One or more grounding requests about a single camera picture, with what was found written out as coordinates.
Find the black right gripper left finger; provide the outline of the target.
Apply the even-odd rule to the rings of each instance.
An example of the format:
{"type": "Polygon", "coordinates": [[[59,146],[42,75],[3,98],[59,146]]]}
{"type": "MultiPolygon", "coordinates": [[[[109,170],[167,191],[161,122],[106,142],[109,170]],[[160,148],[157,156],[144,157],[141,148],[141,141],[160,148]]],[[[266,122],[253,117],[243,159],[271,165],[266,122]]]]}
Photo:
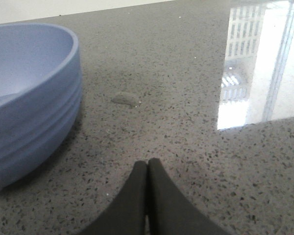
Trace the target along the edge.
{"type": "Polygon", "coordinates": [[[143,235],[146,224],[147,164],[135,162],[120,192],[81,235],[143,235]]]}

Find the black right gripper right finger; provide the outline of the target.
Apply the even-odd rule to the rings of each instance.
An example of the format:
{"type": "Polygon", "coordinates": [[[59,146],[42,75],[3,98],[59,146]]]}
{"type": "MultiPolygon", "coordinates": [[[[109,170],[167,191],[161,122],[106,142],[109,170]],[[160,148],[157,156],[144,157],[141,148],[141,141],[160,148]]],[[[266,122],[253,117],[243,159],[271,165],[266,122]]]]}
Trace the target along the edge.
{"type": "Polygon", "coordinates": [[[158,158],[148,161],[148,216],[152,235],[227,235],[177,188],[158,158]]]}

